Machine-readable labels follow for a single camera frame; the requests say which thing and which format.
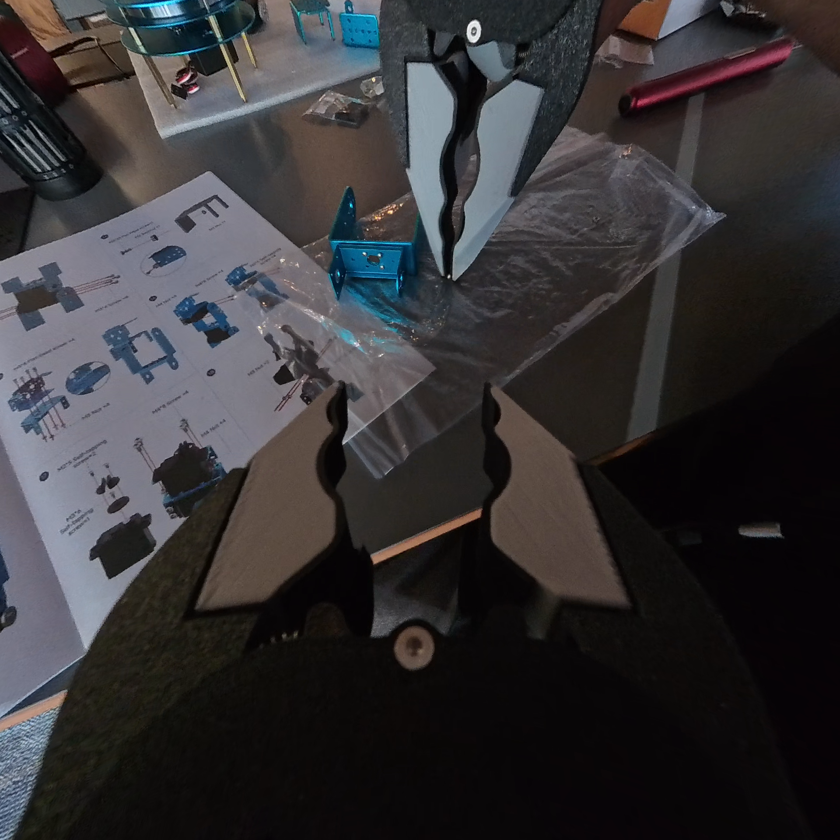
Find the pile of small parts bags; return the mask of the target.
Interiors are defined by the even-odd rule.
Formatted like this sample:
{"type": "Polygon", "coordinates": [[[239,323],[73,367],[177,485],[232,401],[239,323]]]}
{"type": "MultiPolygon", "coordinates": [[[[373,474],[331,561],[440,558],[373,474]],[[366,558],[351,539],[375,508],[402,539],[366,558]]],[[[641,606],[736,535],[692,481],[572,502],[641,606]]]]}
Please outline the pile of small parts bags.
{"type": "Polygon", "coordinates": [[[381,72],[360,80],[358,96],[327,90],[301,115],[306,123],[358,130],[375,113],[389,116],[381,72]]]}

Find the blue disc robot base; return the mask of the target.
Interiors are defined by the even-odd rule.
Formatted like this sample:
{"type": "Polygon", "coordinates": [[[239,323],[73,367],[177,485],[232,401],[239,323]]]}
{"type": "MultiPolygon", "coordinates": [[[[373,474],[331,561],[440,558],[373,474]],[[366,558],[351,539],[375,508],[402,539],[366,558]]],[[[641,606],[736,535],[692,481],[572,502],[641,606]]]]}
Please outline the blue disc robot base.
{"type": "Polygon", "coordinates": [[[139,56],[170,106],[171,92],[155,63],[158,58],[190,62],[198,76],[226,68],[242,102],[245,90],[236,68],[235,41],[240,39],[252,67],[257,60],[248,34],[257,21],[257,6],[240,1],[104,1],[108,19],[121,28],[123,46],[139,56]]]}

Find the blue perforated metal plate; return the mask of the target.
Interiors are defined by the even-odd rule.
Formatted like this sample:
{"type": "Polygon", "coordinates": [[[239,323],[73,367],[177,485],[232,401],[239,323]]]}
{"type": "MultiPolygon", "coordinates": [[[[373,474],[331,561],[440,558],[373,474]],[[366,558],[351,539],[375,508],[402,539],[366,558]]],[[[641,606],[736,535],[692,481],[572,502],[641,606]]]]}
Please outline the blue perforated metal plate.
{"type": "Polygon", "coordinates": [[[358,14],[353,2],[345,1],[339,22],[345,46],[354,49],[380,48],[380,26],[376,14],[358,14]]]}

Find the small blue metal bracket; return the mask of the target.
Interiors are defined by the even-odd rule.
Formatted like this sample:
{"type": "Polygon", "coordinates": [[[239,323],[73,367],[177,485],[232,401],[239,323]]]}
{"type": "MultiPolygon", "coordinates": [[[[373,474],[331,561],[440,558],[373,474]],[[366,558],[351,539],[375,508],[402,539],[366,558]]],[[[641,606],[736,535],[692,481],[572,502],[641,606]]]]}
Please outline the small blue metal bracket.
{"type": "Polygon", "coordinates": [[[335,40],[333,18],[328,1],[289,1],[289,5],[295,29],[304,45],[308,43],[303,23],[306,17],[316,17],[321,26],[327,25],[331,40],[335,40]]]}

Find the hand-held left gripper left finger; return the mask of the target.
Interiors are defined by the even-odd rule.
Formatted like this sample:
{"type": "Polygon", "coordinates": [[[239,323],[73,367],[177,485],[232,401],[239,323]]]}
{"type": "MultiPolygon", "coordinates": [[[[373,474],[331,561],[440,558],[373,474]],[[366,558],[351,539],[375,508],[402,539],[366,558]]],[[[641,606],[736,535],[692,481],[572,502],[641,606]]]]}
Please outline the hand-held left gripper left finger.
{"type": "Polygon", "coordinates": [[[266,606],[309,574],[349,597],[352,614],[372,613],[371,556],[355,548],[337,491],[346,468],[346,387],[329,386],[248,463],[197,590],[197,614],[266,606]]]}

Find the black striped cylinder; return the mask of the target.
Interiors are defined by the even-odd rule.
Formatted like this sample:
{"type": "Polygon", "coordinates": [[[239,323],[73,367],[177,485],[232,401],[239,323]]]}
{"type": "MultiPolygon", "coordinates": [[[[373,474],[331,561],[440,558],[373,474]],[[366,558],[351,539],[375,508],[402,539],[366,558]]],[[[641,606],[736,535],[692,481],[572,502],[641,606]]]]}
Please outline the black striped cylinder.
{"type": "Polygon", "coordinates": [[[1,54],[1,155],[35,193],[51,202],[88,192],[102,170],[63,119],[1,54]]]}

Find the grey foam board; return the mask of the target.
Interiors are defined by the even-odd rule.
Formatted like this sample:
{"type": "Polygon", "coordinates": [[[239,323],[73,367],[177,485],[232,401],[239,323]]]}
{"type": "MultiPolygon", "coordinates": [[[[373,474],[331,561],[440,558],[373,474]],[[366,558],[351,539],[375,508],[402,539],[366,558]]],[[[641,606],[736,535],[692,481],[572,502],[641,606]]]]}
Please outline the grey foam board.
{"type": "Polygon", "coordinates": [[[317,16],[304,16],[307,42],[301,41],[294,25],[289,2],[268,1],[269,22],[248,41],[255,53],[257,68],[237,38],[236,69],[246,101],[242,101],[228,69],[201,78],[199,91],[186,100],[177,99],[172,107],[159,89],[140,56],[131,54],[136,77],[147,101],[155,128],[163,138],[186,133],[216,123],[242,118],[355,78],[371,76],[381,68],[379,53],[373,48],[348,47],[342,40],[340,14],[344,2],[330,1],[335,40],[329,24],[321,26],[317,16]]]}

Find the clear plastic bag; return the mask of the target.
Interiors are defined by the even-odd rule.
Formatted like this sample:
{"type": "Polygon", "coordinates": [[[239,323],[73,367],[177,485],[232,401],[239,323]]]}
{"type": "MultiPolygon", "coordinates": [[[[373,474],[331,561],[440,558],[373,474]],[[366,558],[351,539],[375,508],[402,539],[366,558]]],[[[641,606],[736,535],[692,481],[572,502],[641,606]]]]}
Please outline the clear plastic bag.
{"type": "Polygon", "coordinates": [[[269,273],[289,300],[257,323],[272,349],[293,349],[285,324],[327,344],[321,363],[377,401],[393,385],[425,413],[463,413],[723,218],[642,147],[566,129],[458,280],[422,242],[401,293],[350,279],[336,298],[322,238],[269,273]]]}

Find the cardboard box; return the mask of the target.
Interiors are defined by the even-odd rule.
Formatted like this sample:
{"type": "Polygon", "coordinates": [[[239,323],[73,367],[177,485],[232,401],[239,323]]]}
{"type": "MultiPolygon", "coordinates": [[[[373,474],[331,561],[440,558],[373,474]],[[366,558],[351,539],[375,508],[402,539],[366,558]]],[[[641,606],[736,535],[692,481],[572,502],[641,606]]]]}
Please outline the cardboard box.
{"type": "Polygon", "coordinates": [[[643,1],[625,16],[618,30],[658,41],[719,9],[719,1],[643,1]]]}

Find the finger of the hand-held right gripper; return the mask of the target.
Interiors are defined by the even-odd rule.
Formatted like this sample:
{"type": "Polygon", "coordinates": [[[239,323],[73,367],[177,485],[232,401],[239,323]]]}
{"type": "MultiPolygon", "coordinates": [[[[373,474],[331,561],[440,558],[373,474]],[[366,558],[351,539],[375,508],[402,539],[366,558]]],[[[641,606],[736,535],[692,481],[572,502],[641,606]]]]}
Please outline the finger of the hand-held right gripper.
{"type": "Polygon", "coordinates": [[[416,207],[438,272],[455,279],[459,61],[406,64],[408,167],[416,207]]]}
{"type": "Polygon", "coordinates": [[[453,280],[475,261],[513,204],[513,186],[542,98],[542,88],[511,81],[480,107],[477,178],[465,200],[464,226],[454,246],[453,280]]]}

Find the assembly instruction sheet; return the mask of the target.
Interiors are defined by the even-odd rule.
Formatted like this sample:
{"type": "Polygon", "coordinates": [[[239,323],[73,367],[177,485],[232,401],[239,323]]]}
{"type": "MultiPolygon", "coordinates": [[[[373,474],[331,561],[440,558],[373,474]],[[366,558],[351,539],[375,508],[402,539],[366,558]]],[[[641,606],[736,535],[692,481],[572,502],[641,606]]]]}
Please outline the assembly instruction sheet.
{"type": "Polygon", "coordinates": [[[2,444],[83,647],[336,382],[344,440],[434,371],[214,174],[2,262],[2,444]]]}
{"type": "Polygon", "coordinates": [[[1,554],[1,712],[5,715],[84,653],[5,447],[1,447],[1,554]]]}

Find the dark red bottle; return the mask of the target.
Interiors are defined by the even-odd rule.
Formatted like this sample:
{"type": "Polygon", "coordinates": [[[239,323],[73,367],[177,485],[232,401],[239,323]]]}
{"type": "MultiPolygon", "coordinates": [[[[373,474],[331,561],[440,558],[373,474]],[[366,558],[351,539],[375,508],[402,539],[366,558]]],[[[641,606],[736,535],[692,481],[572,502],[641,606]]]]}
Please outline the dark red bottle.
{"type": "Polygon", "coordinates": [[[50,107],[59,106],[70,94],[70,86],[57,63],[6,2],[1,2],[1,48],[50,107]]]}

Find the red pen-shaped screwdriver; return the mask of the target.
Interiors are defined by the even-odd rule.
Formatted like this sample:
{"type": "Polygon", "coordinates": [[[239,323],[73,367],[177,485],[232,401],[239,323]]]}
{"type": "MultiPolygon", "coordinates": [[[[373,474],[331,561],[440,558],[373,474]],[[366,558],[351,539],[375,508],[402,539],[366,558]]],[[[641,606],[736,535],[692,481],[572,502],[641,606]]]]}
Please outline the red pen-shaped screwdriver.
{"type": "Polygon", "coordinates": [[[731,81],[779,67],[791,57],[798,43],[790,37],[733,52],[666,76],[646,80],[625,90],[617,103],[627,118],[659,105],[691,98],[731,81]]]}

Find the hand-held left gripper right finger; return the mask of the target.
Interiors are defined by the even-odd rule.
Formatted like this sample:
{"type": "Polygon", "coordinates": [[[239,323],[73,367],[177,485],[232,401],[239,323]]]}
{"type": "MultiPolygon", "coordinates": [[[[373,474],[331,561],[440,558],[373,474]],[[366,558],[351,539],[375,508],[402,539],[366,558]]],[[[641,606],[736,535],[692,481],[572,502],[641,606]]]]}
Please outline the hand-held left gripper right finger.
{"type": "Polygon", "coordinates": [[[474,611],[520,612],[545,638],[561,608],[628,613],[623,580],[576,457],[500,388],[486,384],[481,426],[490,492],[474,548],[474,611]]]}

